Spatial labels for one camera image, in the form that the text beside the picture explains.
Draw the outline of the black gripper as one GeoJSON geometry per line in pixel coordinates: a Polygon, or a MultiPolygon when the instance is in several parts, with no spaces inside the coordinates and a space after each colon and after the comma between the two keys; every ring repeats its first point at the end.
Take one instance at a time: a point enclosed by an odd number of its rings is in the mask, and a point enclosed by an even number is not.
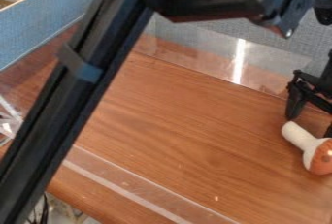
{"type": "MultiPolygon", "coordinates": [[[[317,77],[301,70],[294,70],[286,89],[285,117],[287,120],[298,117],[305,103],[311,103],[323,112],[332,113],[332,49],[321,75],[317,77]]],[[[327,127],[323,137],[332,138],[332,126],[327,127]]]]}

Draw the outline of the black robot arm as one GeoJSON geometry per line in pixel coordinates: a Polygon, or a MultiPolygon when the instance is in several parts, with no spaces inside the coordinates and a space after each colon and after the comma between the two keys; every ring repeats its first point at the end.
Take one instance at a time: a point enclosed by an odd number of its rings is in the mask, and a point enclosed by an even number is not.
{"type": "Polygon", "coordinates": [[[93,0],[0,160],[0,224],[23,224],[153,14],[173,22],[244,18],[290,38],[332,0],[93,0]]]}

